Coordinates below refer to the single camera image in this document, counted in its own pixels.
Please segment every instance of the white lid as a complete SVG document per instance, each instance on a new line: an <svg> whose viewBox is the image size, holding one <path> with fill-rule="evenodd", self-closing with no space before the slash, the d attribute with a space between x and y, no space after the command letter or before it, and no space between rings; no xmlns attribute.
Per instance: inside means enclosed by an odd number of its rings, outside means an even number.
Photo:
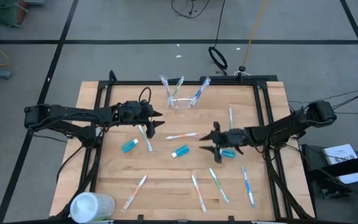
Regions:
<svg viewBox="0 0 358 224"><path fill-rule="evenodd" d="M70 206L71 217L77 223L92 221L97 214L97 210L97 198L88 192L76 196Z"/></svg>

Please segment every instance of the black metal frame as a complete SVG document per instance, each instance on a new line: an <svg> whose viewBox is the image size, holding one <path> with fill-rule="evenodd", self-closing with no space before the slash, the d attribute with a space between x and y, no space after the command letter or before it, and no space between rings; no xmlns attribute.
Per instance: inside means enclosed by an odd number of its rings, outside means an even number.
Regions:
<svg viewBox="0 0 358 224"><path fill-rule="evenodd" d="M199 81L185 81L183 85L201 85L204 81L205 77L201 77ZM265 76L252 76L252 77L244 77L241 75L237 75L236 77L211 77L211 85L246 85L246 86L252 86L253 92L255 95L255 104L257 108L257 115L258 115L258 121L260 126L264 126L264 118L263 118L263 110L261 107L261 101L260 101L260 94L259 89L262 89L263 96L265 99L266 104L266 112L268 116L268 122L272 123L274 122L273 119L273 112L271 110L271 104L270 104L270 97L268 94L268 87L266 82L275 82L278 81L277 77L275 75L265 75ZM169 80L168 81L170 85L176 84L177 80ZM97 93L96 93L96 99L95 99L95 105L94 108L99 108L101 103L101 96L103 91L106 90L106 96L105 96L105 102L104 106L109 106L110 104L110 98L111 98L111 92L112 88L115 85L162 85L159 81L118 81L114 74L110 72L110 79L108 81L99 81L98 87L97 87ZM97 161L94 161L95 163L99 164L100 157L101 157L101 150L102 150L102 141L101 144L95 148L95 159ZM84 181L85 177L87 176L87 170L89 168L90 163L90 154L92 153L91 148L86 148L85 157L83 159L83 166L82 166L82 172L80 176L80 184ZM276 151L276 164L277 164L277 171L280 175L280 179L283 181L283 183L286 184L285 181L285 173L283 170L283 164L281 160L281 154L280 151ZM266 159L270 160L270 154L265 154ZM271 193L271 199L273 203L273 209L275 214L275 221L285 220L288 221L294 221L297 222L297 219L293 219L292 216L292 210L289 202L284 197L284 203L285 203L285 212L286 217L281 217L280 212L280 206L278 204L278 196L276 191L276 186L274 180L268 176L269 178L269 185L270 185L270 193ZM95 187L97 183L97 175L94 176L94 178L90 182L90 191L94 192ZM142 215L139 215L139 218L137 220L114 220L114 223L180 223L180 220L144 220L144 217ZM227 221L186 221L187 223L226 223ZM250 222L237 222L234 221L234 217L228 217L229 223L250 223ZM73 223L72 219L70 218L51 218L48 220L32 220L32 221L24 221L24 222L17 222L17 223Z"/></svg>

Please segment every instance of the white container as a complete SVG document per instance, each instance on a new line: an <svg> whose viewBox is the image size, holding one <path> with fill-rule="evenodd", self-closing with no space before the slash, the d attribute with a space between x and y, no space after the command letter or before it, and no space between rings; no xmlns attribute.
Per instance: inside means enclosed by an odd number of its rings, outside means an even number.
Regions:
<svg viewBox="0 0 358 224"><path fill-rule="evenodd" d="M70 214L77 223L101 221L112 216L115 202L111 196L84 192L71 203Z"/></svg>

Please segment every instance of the wooden tabletop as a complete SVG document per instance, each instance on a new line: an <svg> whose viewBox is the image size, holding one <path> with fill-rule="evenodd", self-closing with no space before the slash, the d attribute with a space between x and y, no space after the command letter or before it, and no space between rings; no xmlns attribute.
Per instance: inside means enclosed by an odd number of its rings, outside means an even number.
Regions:
<svg viewBox="0 0 358 224"><path fill-rule="evenodd" d="M78 108L93 109L97 84L97 82L82 83L77 102ZM242 147L243 156L236 153L236 158L225 157L223 163L217 164L211 152L199 149L199 146L213 145L212 141L198 141L198 139L213 129L214 121L220 123L223 131L228 130L229 108L233 109L233 122L236 128L259 125L253 88L212 85L203 92L198 108L172 110L166 107L163 86L149 87L152 89L151 104L156 111L163 114L162 117L154 119L166 122L156 128L155 136L150 139L154 151L148 151L137 127L112 127L104 137L96 192L114 198L116 208L111 219L133 220L137 219L139 214L143 214L146 220L227 220L229 215L233 215L235 220L274 220L268 174L261 154L251 147ZM113 86L110 103L113 105L127 100L138 100L143 88L144 86L135 85ZM198 86L182 86L180 93L183 96L190 95L197 89ZM290 112L283 83L268 82L268 92L274 119L288 116ZM193 132L202 134L192 138L166 139L167 136ZM123 153L121 146L133 139L139 140L138 145L132 151ZM185 144L189 146L190 152L182 157L172 158L171 153ZM288 144L297 146L295 140L290 140ZM79 146L80 142L77 139L69 140L64 160ZM84 151L75 156L62 170L51 215L61 211L77 190ZM288 189L306 212L314 216L299 153L286 147L281 150L281 155ZM247 168L256 208L250 205L242 166ZM230 203L222 198L209 173L210 167L219 178ZM192 171L197 174L207 213L201 210L191 180ZM143 187L129 209L122 211L123 205L144 175L148 175L148 178ZM281 216L284 217L283 197L280 190L277 192Z"/></svg>

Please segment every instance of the gray floor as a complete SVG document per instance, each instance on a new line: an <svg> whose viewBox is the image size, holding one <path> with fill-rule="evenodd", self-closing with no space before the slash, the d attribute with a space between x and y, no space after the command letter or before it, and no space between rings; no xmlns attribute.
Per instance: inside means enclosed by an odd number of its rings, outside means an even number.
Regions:
<svg viewBox="0 0 358 224"><path fill-rule="evenodd" d="M185 8L185 0L176 7ZM358 1L347 1L358 25ZM200 9L204 0L195 2ZM0 26L0 39L59 39L72 0L48 0L32 7L22 29ZM221 39L247 39L261 1L226 2ZM170 1L80 0L68 40L214 39L220 0L211 0L197 19L177 17ZM256 39L356 40L339 1L268 1ZM218 69L204 44L64 45L46 103L74 106L82 81L107 79L157 80L185 75L197 80ZM11 58L11 80L0 80L0 203L26 133L23 108L34 105L53 59L56 45L0 45ZM242 63L246 45L219 44L233 74ZM274 74L285 83L289 100L308 101L358 89L358 45L253 45L247 62L253 75ZM348 96L331 100L340 103ZM358 99L340 111L358 112ZM58 134L44 132L45 135ZM311 128L301 142L320 146L350 143L358 150L358 115L339 114L329 127ZM55 190L55 174L65 144L34 139L5 222L46 218ZM319 218L358 222L358 201L316 199Z"/></svg>

